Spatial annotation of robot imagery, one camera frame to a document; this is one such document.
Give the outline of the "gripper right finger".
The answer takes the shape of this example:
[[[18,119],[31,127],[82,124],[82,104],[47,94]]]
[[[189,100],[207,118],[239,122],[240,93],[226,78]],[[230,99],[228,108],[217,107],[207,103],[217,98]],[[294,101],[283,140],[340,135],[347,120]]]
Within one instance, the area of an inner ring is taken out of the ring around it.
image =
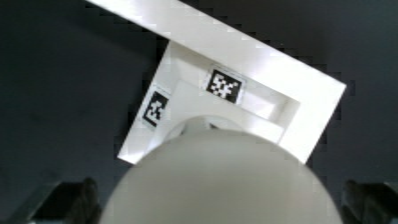
[[[347,181],[342,217],[343,224],[398,224],[398,183]]]

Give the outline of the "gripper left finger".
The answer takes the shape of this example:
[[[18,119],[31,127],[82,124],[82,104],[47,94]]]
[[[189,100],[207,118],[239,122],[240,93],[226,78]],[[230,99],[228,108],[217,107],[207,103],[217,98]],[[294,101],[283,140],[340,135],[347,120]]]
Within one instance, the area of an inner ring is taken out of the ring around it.
[[[93,178],[63,182],[34,212],[29,224],[98,224],[102,206]]]

